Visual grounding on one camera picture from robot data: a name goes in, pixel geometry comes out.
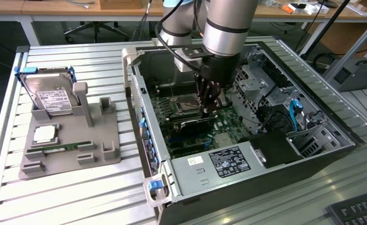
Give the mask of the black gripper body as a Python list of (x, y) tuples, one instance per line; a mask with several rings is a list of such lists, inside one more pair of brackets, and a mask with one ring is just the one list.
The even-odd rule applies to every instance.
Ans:
[(234, 56), (213, 55), (202, 59), (201, 75), (206, 80), (227, 85), (238, 66), (241, 54)]

